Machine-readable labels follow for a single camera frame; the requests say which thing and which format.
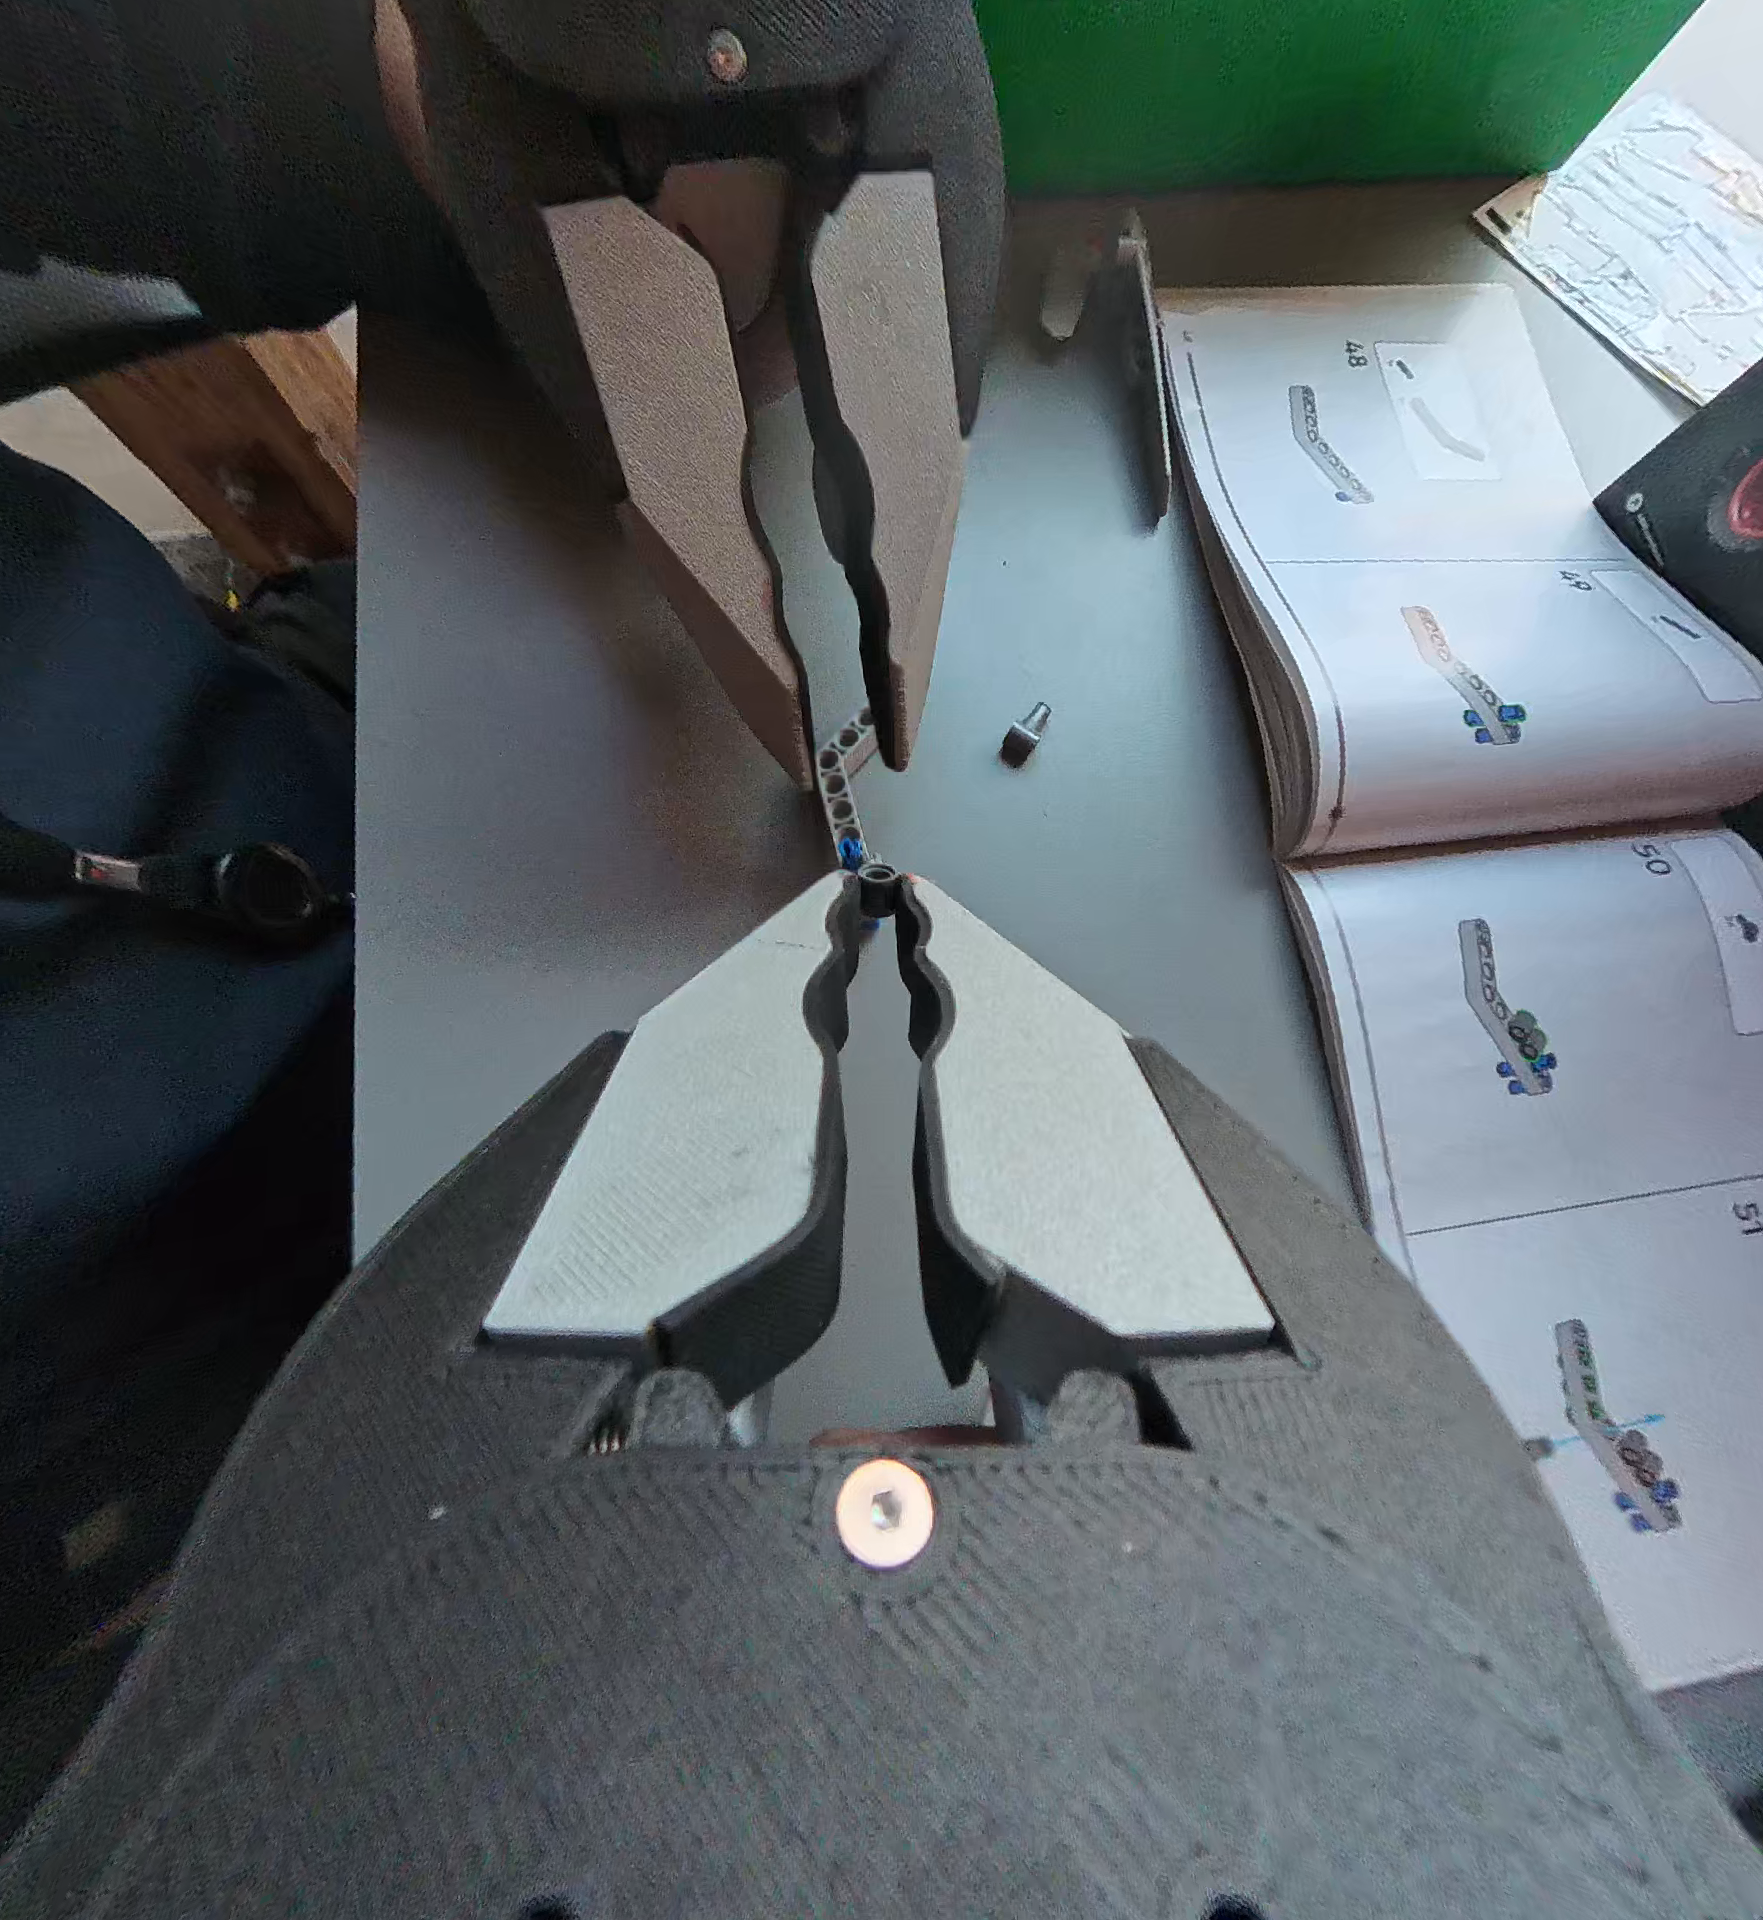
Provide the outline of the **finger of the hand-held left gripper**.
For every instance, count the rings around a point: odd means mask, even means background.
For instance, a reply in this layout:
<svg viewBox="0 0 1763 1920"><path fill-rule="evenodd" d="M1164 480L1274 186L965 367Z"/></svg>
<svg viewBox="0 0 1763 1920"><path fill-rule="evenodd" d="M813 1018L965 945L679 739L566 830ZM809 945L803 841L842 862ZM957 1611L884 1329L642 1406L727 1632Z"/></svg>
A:
<svg viewBox="0 0 1763 1920"><path fill-rule="evenodd" d="M851 174L792 219L787 336L825 544L858 609L878 757L907 771L965 483L940 196L925 167Z"/></svg>
<svg viewBox="0 0 1763 1920"><path fill-rule="evenodd" d="M769 760L813 784L807 682L746 488L746 395L709 261L629 196L542 212L626 483L614 505Z"/></svg>

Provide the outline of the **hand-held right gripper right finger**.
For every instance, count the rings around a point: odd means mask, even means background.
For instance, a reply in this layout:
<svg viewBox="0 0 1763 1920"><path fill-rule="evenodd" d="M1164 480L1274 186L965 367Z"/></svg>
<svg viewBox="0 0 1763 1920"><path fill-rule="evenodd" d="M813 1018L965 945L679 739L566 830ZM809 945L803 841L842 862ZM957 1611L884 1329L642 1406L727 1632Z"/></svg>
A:
<svg viewBox="0 0 1763 1920"><path fill-rule="evenodd" d="M1120 1387L1182 1445L1159 1365L1249 1359L1282 1312L1182 1150L1134 1037L925 877L897 882L915 1051L915 1277L946 1387L1058 1423Z"/></svg>

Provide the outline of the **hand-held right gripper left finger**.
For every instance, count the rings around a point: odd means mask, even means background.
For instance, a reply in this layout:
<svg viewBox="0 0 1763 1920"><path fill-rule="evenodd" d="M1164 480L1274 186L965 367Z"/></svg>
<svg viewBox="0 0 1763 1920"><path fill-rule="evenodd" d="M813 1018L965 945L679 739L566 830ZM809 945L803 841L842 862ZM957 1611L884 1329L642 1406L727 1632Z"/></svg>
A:
<svg viewBox="0 0 1763 1920"><path fill-rule="evenodd" d="M842 1295L848 877L662 1000L621 1043L483 1338L762 1398Z"/></svg>

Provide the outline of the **grey bent lego beam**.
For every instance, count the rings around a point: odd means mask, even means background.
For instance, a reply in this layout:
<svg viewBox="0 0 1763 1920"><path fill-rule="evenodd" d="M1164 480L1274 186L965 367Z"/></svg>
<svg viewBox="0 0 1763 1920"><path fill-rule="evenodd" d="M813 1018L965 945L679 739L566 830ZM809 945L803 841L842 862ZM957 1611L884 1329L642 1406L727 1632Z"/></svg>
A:
<svg viewBox="0 0 1763 1920"><path fill-rule="evenodd" d="M827 830L832 866L858 877L872 862L872 841L858 806L858 775L876 760L878 735L876 710L858 707L813 748L813 793Z"/></svg>

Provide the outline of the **person's left forearm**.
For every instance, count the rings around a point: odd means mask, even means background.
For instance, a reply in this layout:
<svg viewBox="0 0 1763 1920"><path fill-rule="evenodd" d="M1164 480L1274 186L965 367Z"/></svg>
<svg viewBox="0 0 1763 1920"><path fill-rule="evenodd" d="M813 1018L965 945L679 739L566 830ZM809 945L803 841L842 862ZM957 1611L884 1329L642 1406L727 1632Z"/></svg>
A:
<svg viewBox="0 0 1763 1920"><path fill-rule="evenodd" d="M0 0L0 403L146 346L455 320L414 39L367 0Z"/></svg>

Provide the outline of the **open lego instruction booklet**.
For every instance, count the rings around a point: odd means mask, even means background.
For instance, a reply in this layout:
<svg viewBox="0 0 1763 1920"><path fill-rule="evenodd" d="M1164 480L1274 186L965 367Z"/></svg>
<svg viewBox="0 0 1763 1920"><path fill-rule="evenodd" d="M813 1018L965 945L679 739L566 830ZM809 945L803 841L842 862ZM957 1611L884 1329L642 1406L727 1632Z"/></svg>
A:
<svg viewBox="0 0 1763 1920"><path fill-rule="evenodd" d="M1498 281L1161 293L1361 1215L1653 1692L1763 1676L1763 666Z"/></svg>

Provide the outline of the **grey flat stand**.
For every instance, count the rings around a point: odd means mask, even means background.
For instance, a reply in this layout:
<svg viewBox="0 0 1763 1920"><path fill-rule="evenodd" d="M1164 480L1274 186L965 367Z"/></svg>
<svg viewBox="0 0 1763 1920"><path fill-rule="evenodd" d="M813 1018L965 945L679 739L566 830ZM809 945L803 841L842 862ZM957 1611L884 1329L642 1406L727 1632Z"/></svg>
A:
<svg viewBox="0 0 1763 1920"><path fill-rule="evenodd" d="M1147 219L1137 205L1120 205L1104 228L1052 247L1039 281L1039 332L1046 352L1094 336L1111 362L1134 427L1141 509L1147 523L1161 523L1177 456Z"/></svg>

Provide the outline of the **green board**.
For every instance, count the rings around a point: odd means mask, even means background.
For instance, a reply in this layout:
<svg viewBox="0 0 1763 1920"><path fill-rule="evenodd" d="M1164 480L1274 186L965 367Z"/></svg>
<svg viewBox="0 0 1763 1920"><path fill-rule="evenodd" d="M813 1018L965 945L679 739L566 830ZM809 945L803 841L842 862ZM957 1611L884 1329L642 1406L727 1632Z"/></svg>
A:
<svg viewBox="0 0 1763 1920"><path fill-rule="evenodd" d="M1532 179L1693 0L980 0L1018 196Z"/></svg>

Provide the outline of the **person's dark blue leg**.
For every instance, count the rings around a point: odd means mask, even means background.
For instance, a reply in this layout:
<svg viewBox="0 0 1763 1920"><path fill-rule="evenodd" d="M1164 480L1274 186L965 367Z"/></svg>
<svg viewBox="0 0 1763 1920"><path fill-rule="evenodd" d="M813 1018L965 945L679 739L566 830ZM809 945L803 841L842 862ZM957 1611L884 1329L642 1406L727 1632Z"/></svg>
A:
<svg viewBox="0 0 1763 1920"><path fill-rule="evenodd" d="M0 1851L345 1271L351 672L0 444Z"/></svg>

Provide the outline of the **white patterned sheet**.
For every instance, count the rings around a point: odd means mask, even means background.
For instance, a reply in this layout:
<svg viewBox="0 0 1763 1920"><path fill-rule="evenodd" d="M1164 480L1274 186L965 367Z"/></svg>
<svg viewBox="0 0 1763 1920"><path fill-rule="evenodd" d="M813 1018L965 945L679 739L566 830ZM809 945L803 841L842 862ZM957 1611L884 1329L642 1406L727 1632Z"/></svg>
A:
<svg viewBox="0 0 1763 1920"><path fill-rule="evenodd" d="M1706 405L1763 362L1763 162L1645 92L1469 224L1629 369Z"/></svg>

